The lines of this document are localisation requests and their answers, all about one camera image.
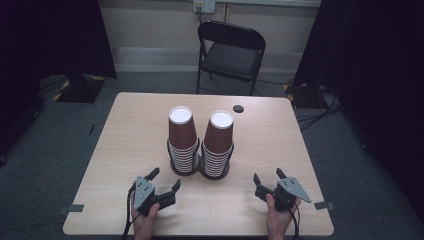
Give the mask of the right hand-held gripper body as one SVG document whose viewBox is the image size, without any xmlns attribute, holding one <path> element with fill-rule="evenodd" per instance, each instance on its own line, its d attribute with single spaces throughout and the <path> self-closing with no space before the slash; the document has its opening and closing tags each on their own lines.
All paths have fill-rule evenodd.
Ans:
<svg viewBox="0 0 424 240">
<path fill-rule="evenodd" d="M 275 208 L 277 211 L 290 210 L 297 199 L 311 203 L 312 199 L 306 193 L 300 182 L 295 177 L 287 177 L 277 181 L 274 191 Z"/>
</svg>

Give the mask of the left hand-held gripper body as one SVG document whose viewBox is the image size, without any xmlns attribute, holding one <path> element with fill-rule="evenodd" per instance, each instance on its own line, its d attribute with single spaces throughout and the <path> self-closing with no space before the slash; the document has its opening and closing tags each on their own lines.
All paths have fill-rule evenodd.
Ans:
<svg viewBox="0 0 424 240">
<path fill-rule="evenodd" d="M 150 208 L 158 202 L 155 190 L 148 179 L 141 176 L 136 178 L 133 207 L 143 216 L 148 216 Z"/>
</svg>

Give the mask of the black wire cup holder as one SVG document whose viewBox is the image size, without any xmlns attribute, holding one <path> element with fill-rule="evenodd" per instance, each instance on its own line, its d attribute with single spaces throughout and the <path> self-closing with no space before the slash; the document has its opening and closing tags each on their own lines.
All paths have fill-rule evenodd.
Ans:
<svg viewBox="0 0 424 240">
<path fill-rule="evenodd" d="M 207 179 L 220 180 L 227 176 L 230 170 L 230 159 L 234 145 L 222 154 L 216 154 L 207 149 L 205 144 L 201 145 L 202 160 L 200 172 Z"/>
<path fill-rule="evenodd" d="M 170 167 L 174 173 L 180 176 L 190 176 L 198 171 L 200 140 L 187 149 L 175 148 L 167 141 L 167 150 L 170 158 Z"/>
</svg>

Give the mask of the stack of brown paper cups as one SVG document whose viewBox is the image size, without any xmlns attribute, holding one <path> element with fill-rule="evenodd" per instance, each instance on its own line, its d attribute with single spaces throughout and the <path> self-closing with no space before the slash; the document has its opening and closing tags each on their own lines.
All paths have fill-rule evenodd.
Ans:
<svg viewBox="0 0 424 240">
<path fill-rule="evenodd" d="M 209 177 L 218 178 L 226 172 L 234 148 L 233 123 L 232 114 L 225 110 L 216 110 L 209 118 L 202 145 L 203 170 Z"/>
<path fill-rule="evenodd" d="M 177 106 L 168 114 L 168 150 L 174 169 L 180 174 L 190 174 L 198 165 L 199 138 L 193 113 L 186 106 Z"/>
</svg>

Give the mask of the person's left hand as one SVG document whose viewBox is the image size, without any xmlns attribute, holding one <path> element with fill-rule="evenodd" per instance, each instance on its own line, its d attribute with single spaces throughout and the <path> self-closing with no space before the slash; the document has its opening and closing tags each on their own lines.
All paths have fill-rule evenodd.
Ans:
<svg viewBox="0 0 424 240">
<path fill-rule="evenodd" d="M 147 217 L 141 215 L 135 208 L 131 210 L 134 240 L 151 240 L 154 232 L 155 220 L 160 209 L 160 204 L 154 204 Z"/>
</svg>

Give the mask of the person's right hand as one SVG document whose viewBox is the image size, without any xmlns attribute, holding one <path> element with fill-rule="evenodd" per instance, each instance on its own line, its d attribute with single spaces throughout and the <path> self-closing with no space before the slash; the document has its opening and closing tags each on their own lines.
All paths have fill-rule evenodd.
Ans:
<svg viewBox="0 0 424 240">
<path fill-rule="evenodd" d="M 293 220 L 293 216 L 298 209 L 301 201 L 296 199 L 295 206 L 289 211 L 279 212 L 275 208 L 275 200 L 271 194 L 266 195 L 268 207 L 267 213 L 267 234 L 268 240 L 284 240 L 285 233 Z"/>
</svg>

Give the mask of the grey tape strip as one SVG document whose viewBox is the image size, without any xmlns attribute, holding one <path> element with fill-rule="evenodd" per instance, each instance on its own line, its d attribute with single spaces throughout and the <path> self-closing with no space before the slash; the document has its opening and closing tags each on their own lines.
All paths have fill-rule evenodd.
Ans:
<svg viewBox="0 0 424 240">
<path fill-rule="evenodd" d="M 332 211 L 335 209 L 335 205 L 331 202 L 317 202 L 314 204 L 316 210 L 327 209 L 328 211 Z"/>
<path fill-rule="evenodd" d="M 68 214 L 69 212 L 82 212 L 84 209 L 83 204 L 71 204 L 68 206 L 63 206 L 59 209 L 58 213 L 60 215 Z"/>
</svg>

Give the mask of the black stand base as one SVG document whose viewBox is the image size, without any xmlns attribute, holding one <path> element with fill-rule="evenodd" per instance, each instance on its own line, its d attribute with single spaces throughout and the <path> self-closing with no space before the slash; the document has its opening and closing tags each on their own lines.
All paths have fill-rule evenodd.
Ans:
<svg viewBox="0 0 424 240">
<path fill-rule="evenodd" d="M 97 76 L 72 76 L 53 97 L 57 102 L 94 103 L 105 79 Z"/>
<path fill-rule="evenodd" d="M 320 108 L 318 92 L 310 87 L 287 84 L 283 86 L 283 89 L 294 108 Z"/>
</svg>

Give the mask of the black folding chair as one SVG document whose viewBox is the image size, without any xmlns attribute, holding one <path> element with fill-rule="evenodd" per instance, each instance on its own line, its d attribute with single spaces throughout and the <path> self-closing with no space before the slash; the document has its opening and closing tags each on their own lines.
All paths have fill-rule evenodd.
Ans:
<svg viewBox="0 0 424 240">
<path fill-rule="evenodd" d="M 201 73 L 250 82 L 253 95 L 266 48 L 264 37 L 256 30 L 221 21 L 206 21 L 197 28 L 200 41 L 196 92 Z"/>
</svg>

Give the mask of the black curtain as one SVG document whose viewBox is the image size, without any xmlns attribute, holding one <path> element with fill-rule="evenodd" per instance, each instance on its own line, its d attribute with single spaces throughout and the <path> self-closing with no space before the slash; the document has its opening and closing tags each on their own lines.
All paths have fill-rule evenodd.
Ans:
<svg viewBox="0 0 424 240">
<path fill-rule="evenodd" d="M 424 220 L 424 0 L 321 0 L 294 82 L 339 90 Z"/>
<path fill-rule="evenodd" d="M 99 0 L 0 0 L 0 156 L 51 75 L 116 76 Z"/>
</svg>

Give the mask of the white wall socket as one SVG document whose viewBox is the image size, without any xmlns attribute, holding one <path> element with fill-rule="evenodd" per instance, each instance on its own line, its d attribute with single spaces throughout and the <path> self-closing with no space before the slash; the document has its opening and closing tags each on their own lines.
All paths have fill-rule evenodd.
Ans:
<svg viewBox="0 0 424 240">
<path fill-rule="evenodd" d="M 216 2 L 213 0 L 193 0 L 193 11 L 195 13 L 215 13 Z"/>
</svg>

